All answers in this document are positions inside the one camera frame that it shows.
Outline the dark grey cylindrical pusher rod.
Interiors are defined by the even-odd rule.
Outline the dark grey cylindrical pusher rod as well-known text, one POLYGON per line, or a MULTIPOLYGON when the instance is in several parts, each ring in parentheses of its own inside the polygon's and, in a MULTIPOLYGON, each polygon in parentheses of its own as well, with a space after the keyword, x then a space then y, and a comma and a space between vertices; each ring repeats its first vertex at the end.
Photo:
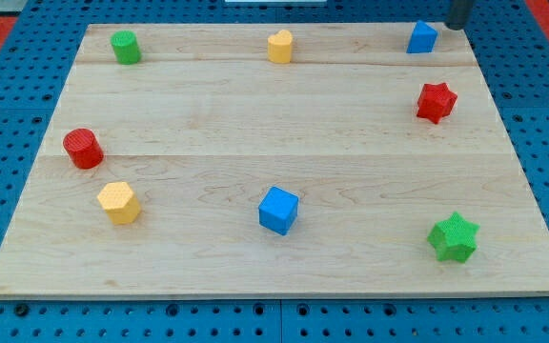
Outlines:
POLYGON ((451 0, 444 21, 450 30, 463 30, 473 10, 475 0, 451 0))

